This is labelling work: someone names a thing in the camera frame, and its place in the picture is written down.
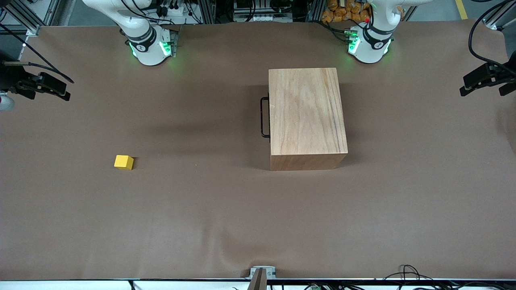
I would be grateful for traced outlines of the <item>light wooden drawer cabinet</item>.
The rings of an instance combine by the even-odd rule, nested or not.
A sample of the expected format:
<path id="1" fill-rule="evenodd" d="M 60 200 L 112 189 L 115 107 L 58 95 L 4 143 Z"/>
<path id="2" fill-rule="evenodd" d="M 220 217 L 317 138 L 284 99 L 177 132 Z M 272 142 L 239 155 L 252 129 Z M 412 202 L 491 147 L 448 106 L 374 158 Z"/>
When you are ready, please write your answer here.
<path id="1" fill-rule="evenodd" d="M 332 170 L 348 154 L 336 68 L 268 72 L 271 171 Z"/>

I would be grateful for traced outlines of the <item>orange snack bags pile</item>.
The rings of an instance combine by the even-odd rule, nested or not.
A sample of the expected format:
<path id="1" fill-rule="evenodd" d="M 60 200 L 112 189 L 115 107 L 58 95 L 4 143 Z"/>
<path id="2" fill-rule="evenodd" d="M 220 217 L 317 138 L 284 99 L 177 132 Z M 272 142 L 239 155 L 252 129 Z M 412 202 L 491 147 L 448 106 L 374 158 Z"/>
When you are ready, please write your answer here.
<path id="1" fill-rule="evenodd" d="M 368 23 L 372 6 L 366 0 L 326 0 L 321 21 L 324 23 L 354 21 Z"/>

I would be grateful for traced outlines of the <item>white power strip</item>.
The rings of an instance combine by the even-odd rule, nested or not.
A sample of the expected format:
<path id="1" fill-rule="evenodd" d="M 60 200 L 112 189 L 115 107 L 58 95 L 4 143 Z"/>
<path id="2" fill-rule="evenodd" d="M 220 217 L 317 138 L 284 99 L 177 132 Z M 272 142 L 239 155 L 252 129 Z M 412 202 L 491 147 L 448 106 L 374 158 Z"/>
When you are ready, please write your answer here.
<path id="1" fill-rule="evenodd" d="M 157 7 L 157 15 L 164 18 L 188 18 L 190 11 L 183 1 L 162 2 Z"/>

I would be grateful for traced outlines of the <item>aluminium frame profile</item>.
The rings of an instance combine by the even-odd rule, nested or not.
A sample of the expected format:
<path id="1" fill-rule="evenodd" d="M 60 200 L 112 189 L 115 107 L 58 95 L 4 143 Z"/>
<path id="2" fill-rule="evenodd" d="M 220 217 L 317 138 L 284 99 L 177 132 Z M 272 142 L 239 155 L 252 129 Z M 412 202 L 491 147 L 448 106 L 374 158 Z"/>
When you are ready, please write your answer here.
<path id="1" fill-rule="evenodd" d="M 0 8 L 0 24 L 17 34 L 37 35 L 41 27 L 53 24 L 65 1 L 10 0 Z"/>
<path id="2" fill-rule="evenodd" d="M 516 25 L 516 0 L 499 5 L 483 17 L 483 24 L 496 31 L 503 31 L 511 25 Z"/>

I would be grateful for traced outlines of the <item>grey metal table clamp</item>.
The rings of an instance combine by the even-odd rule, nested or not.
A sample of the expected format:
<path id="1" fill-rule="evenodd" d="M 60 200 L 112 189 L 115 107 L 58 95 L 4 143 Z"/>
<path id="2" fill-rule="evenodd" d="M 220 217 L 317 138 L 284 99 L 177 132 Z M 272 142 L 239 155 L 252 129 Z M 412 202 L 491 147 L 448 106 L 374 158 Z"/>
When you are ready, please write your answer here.
<path id="1" fill-rule="evenodd" d="M 276 279 L 276 267 L 254 266 L 250 268 L 249 279 L 247 290 L 267 290 L 268 281 Z"/>

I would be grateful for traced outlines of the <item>yellow wooden block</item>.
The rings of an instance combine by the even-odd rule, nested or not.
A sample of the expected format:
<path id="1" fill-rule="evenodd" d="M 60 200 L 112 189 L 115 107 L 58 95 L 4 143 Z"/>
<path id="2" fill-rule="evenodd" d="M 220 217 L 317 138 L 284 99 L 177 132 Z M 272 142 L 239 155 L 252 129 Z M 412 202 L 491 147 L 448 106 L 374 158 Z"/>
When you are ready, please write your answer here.
<path id="1" fill-rule="evenodd" d="M 129 155 L 116 155 L 114 167 L 120 170 L 132 170 L 134 167 L 134 158 Z"/>

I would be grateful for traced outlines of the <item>brown paper table cover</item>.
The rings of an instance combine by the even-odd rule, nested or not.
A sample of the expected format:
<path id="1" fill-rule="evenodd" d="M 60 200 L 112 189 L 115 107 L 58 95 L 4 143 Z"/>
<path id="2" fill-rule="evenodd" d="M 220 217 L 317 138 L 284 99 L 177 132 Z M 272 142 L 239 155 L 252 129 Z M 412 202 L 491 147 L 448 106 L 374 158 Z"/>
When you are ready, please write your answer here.
<path id="1" fill-rule="evenodd" d="M 116 27 L 42 28 L 75 83 L 0 112 L 0 280 L 516 278 L 516 92 L 461 97 L 471 25 L 402 23 L 371 65 L 315 23 L 186 26 L 154 67 Z M 270 171 L 271 68 L 337 69 L 337 169 Z"/>

